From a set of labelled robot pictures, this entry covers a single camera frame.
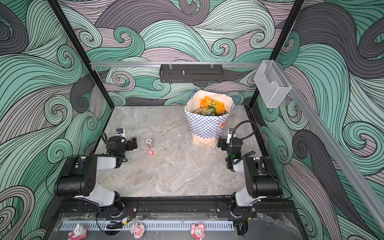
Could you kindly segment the small pink candy toy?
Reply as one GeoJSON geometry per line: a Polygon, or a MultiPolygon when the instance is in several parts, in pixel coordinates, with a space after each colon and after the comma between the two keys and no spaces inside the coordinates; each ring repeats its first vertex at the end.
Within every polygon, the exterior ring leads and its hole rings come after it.
{"type": "Polygon", "coordinates": [[[147,144],[147,151],[146,153],[149,155],[149,156],[153,156],[154,155],[154,151],[153,151],[153,143],[152,143],[152,140],[151,139],[147,139],[146,140],[146,144],[147,144]]]}

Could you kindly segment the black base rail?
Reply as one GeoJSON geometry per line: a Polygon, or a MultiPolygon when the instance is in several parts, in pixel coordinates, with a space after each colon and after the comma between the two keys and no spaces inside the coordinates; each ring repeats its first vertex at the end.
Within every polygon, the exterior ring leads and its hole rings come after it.
{"type": "Polygon", "coordinates": [[[122,198],[122,207],[98,207],[85,200],[64,200],[60,213],[97,213],[100,217],[138,217],[151,214],[207,214],[218,218],[254,218],[257,213],[294,213],[291,200],[266,199],[250,207],[238,207],[231,196],[122,198]]]}

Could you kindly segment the pink pig figurine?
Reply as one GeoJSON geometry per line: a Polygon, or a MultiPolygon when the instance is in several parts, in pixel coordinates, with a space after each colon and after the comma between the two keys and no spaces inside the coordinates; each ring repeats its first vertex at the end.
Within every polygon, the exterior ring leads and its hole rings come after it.
{"type": "Polygon", "coordinates": [[[203,223],[192,224],[192,229],[190,231],[191,236],[196,238],[196,240],[203,240],[205,238],[205,225],[203,223]]]}
{"type": "Polygon", "coordinates": [[[131,234],[133,234],[134,239],[140,239],[145,233],[145,225],[143,223],[135,223],[131,226],[131,234]]]}

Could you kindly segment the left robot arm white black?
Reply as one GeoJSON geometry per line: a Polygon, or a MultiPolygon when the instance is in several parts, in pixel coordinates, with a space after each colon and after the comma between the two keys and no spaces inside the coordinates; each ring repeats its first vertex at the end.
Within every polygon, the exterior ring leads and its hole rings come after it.
{"type": "Polygon", "coordinates": [[[122,129],[115,136],[101,134],[107,153],[88,156],[70,156],[54,184],[54,196],[63,199],[80,199],[96,205],[112,218],[119,218],[125,210],[120,194],[107,190],[97,183],[97,172],[114,170],[127,162],[126,152],[138,148],[137,138],[126,139],[122,129]]]}

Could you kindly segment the pink pig figurine right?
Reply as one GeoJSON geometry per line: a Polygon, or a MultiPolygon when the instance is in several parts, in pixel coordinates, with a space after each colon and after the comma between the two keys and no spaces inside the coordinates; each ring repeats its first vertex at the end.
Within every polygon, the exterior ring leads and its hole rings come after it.
{"type": "Polygon", "coordinates": [[[192,224],[192,229],[190,231],[191,236],[196,238],[196,240],[203,240],[205,238],[205,225],[203,223],[192,224]]]}

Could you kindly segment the yellow orange gummy snack bag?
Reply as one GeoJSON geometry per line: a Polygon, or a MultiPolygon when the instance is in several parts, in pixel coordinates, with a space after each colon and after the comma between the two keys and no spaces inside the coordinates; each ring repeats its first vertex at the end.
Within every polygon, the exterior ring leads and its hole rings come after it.
{"type": "Polygon", "coordinates": [[[204,97],[201,100],[200,108],[196,112],[202,116],[223,116],[228,112],[222,102],[213,100],[210,97],[204,97]]]}

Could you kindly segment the aluminium rail back wall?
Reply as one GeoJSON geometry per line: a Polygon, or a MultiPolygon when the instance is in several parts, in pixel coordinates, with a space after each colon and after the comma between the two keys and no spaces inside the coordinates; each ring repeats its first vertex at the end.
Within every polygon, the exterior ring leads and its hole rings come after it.
{"type": "Polygon", "coordinates": [[[241,69],[253,69],[258,68],[261,62],[258,63],[247,63],[247,62],[111,62],[111,61],[97,61],[90,62],[92,68],[160,68],[161,65],[222,65],[223,68],[241,68],[241,69]]]}

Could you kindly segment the checkered paper bag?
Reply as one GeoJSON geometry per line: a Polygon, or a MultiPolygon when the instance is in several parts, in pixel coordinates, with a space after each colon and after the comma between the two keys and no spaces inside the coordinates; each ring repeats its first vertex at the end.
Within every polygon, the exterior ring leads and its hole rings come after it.
{"type": "Polygon", "coordinates": [[[193,137],[193,143],[214,148],[224,131],[233,105],[233,99],[224,94],[216,94],[203,90],[193,93],[184,108],[187,123],[193,137]],[[210,97],[213,100],[222,102],[228,113],[217,117],[197,114],[196,112],[200,108],[201,100],[204,97],[210,97]]]}

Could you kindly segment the clear plastic wall holder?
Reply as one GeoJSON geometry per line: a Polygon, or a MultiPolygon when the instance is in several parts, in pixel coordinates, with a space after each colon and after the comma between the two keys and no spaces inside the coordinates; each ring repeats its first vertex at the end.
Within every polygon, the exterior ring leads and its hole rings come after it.
{"type": "Polygon", "coordinates": [[[254,82],[267,108],[278,108],[290,92],[291,85],[283,66],[273,60],[264,60],[254,82]]]}

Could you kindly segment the aluminium rail right wall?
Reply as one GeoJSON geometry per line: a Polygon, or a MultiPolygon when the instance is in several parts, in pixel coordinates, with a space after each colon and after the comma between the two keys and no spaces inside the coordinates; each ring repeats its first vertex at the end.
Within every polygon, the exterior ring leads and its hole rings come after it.
{"type": "Polygon", "coordinates": [[[378,226],[384,229],[384,203],[374,191],[367,179],[362,175],[358,168],[348,156],[340,143],[333,136],[320,117],[313,111],[307,103],[306,98],[300,93],[296,84],[293,84],[281,64],[273,61],[276,70],[282,76],[282,79],[291,88],[290,93],[298,104],[302,113],[307,117],[309,123],[314,127],[319,139],[325,145],[330,156],[336,160],[338,166],[344,172],[345,176],[360,196],[372,217],[378,226]]]}

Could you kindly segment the aluminium rail wall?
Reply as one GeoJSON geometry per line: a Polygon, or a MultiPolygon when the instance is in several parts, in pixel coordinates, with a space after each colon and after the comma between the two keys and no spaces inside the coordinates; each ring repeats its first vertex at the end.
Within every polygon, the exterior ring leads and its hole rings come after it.
{"type": "Polygon", "coordinates": [[[258,68],[261,62],[258,63],[247,63],[247,62],[111,62],[111,61],[97,61],[90,62],[92,68],[160,68],[161,65],[222,65],[223,68],[241,68],[241,69],[253,69],[258,68]]]}
{"type": "Polygon", "coordinates": [[[320,117],[313,111],[307,103],[306,98],[300,93],[296,84],[293,84],[281,64],[273,61],[276,70],[282,76],[282,79],[291,88],[290,93],[298,104],[302,113],[307,117],[309,123],[314,127],[319,139],[325,145],[330,156],[336,160],[338,166],[344,172],[345,176],[360,196],[372,217],[378,226],[384,229],[384,203],[374,191],[367,179],[362,175],[358,168],[348,156],[340,143],[333,136],[320,117]]]}

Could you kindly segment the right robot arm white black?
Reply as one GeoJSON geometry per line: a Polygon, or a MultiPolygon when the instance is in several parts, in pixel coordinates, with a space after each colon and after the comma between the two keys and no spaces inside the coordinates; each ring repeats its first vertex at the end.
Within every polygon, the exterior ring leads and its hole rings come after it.
{"type": "Polygon", "coordinates": [[[255,157],[255,151],[241,153],[243,141],[239,138],[219,139],[218,147],[227,153],[227,169],[243,173],[245,186],[231,195],[228,211],[233,218],[250,218],[256,203],[263,200],[282,200],[283,185],[275,173],[269,173],[269,166],[264,157],[255,157]]]}

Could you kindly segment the pink bunny figurine left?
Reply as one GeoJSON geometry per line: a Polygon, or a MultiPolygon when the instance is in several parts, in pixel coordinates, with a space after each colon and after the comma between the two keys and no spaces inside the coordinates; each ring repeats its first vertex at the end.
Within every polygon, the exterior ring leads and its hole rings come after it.
{"type": "Polygon", "coordinates": [[[87,237],[88,227],[76,224],[75,228],[68,234],[68,240],[83,240],[87,237]]]}

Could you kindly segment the pink pig figurine middle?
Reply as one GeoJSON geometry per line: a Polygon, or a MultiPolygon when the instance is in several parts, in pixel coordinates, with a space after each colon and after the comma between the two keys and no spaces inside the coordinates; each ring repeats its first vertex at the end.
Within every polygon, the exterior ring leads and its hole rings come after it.
{"type": "Polygon", "coordinates": [[[135,223],[131,226],[131,234],[133,234],[134,239],[140,239],[145,233],[145,225],[143,223],[135,223]]]}

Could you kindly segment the black perforated wall tray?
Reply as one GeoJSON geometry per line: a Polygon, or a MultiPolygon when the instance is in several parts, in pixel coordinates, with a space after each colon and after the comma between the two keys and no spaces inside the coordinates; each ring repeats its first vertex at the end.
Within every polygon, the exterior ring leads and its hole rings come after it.
{"type": "Polygon", "coordinates": [[[162,83],[192,83],[202,86],[208,83],[221,83],[224,78],[222,65],[161,65],[160,80],[162,83]]]}

